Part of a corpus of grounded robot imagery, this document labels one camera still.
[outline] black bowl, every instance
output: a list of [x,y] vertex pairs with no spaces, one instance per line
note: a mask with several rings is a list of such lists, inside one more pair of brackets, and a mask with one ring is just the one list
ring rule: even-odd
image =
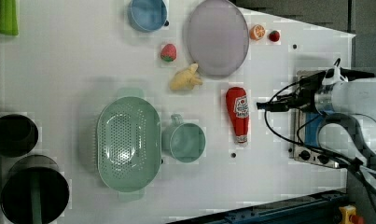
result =
[[24,169],[14,174],[1,192],[2,211],[13,223],[33,223],[31,193],[34,175],[38,181],[42,223],[55,220],[68,205],[68,183],[59,172],[46,167]]
[[38,129],[23,115],[0,118],[0,154],[19,157],[30,152],[38,141]]

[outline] purple plate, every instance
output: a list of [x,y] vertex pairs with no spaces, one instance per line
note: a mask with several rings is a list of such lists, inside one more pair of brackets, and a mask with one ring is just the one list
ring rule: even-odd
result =
[[241,11],[228,0],[199,4],[188,25],[188,50],[199,72],[226,77],[244,62],[249,33]]

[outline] mug handle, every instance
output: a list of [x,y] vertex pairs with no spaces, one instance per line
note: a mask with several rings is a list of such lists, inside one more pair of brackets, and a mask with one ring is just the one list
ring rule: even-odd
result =
[[180,114],[171,115],[171,120],[172,120],[173,125],[180,125],[184,122]]

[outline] orange fruit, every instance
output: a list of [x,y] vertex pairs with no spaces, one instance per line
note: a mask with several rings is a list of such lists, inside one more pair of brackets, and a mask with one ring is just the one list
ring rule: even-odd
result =
[[259,40],[266,34],[266,30],[262,25],[255,25],[252,27],[252,29],[249,31],[249,36],[253,40]]

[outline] yellow object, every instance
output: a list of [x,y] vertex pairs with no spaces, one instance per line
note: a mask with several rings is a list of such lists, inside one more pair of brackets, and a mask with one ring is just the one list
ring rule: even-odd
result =
[[195,85],[202,85],[202,80],[196,73],[199,65],[194,63],[189,68],[177,73],[170,83],[170,89],[173,91],[188,88],[193,90]]
[[356,215],[356,208],[352,205],[339,207],[342,214],[342,221],[340,224],[354,224],[350,221],[350,216]]

